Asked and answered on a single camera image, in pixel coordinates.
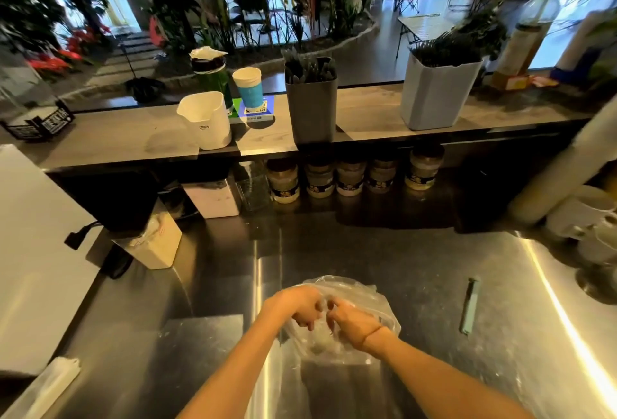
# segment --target hand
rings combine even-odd
[[[380,357],[382,338],[392,332],[383,326],[377,318],[356,308],[340,297],[328,300],[326,316],[330,329],[335,329],[335,322],[343,335],[358,351]]]
[[[266,300],[266,305],[278,308],[284,317],[283,323],[293,318],[299,326],[306,326],[310,331],[315,327],[315,320],[321,318],[321,294],[312,284],[283,289]]]

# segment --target qr code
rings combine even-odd
[[[249,113],[266,113],[268,111],[268,101],[264,100],[264,102],[259,107],[244,107],[244,112],[246,114]]]

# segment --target countertop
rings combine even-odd
[[[282,287],[321,275],[375,284],[400,337],[522,403],[538,419],[617,414],[617,308],[573,248],[511,227],[471,232],[443,178],[356,199],[303,194],[232,218],[194,218],[170,269],[101,277],[58,354],[82,372],[46,419],[173,418]],[[482,280],[459,332],[468,278]],[[275,340],[250,418],[423,417],[382,365],[319,367]]]
[[[546,100],[535,92],[468,97],[450,128],[411,131],[399,115],[402,83],[338,90],[334,142],[405,140],[417,135],[504,131],[542,124],[584,120],[594,111]],[[73,125],[49,143],[17,142],[19,149],[48,171],[73,166],[196,158],[199,155],[255,157],[297,151],[287,96],[274,96],[274,120],[232,126],[225,148],[200,150],[176,114],[177,105],[110,110],[76,115]],[[0,131],[0,142],[15,142]]]

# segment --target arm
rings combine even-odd
[[[532,419],[518,403],[452,366],[401,341],[392,331],[340,298],[328,303],[351,344],[386,362],[431,419]]]
[[[259,372],[282,326],[294,318],[313,329],[320,318],[320,293],[313,286],[295,286],[267,299],[257,319],[206,381],[178,419],[241,419],[251,399]]]

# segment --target plastic bag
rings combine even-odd
[[[392,313],[388,300],[374,286],[365,286],[350,278],[340,276],[321,276],[308,279],[303,284],[313,284],[323,296],[321,306],[327,309],[327,301],[331,296],[344,298],[354,306],[373,314],[384,326],[398,336],[400,323]],[[294,320],[284,326],[287,335],[294,341],[300,357],[303,360],[326,364],[370,364],[376,359],[370,354],[354,349],[348,342],[342,341],[340,328],[330,331],[326,322],[325,312],[315,322],[315,329],[309,331],[301,328]]]

